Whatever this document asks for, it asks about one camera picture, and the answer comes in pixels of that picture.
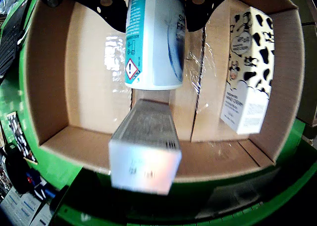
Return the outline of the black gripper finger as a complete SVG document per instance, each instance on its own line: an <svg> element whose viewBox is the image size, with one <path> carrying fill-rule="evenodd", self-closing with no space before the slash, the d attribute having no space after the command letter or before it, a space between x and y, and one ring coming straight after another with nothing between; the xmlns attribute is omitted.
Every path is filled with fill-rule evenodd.
<svg viewBox="0 0 317 226"><path fill-rule="evenodd" d="M186 25L189 32L198 31L224 0L185 0Z"/></svg>
<svg viewBox="0 0 317 226"><path fill-rule="evenodd" d="M63 0L41 0L49 7L59 6ZM125 0L72 0L96 12L113 29L126 30L127 5Z"/></svg>

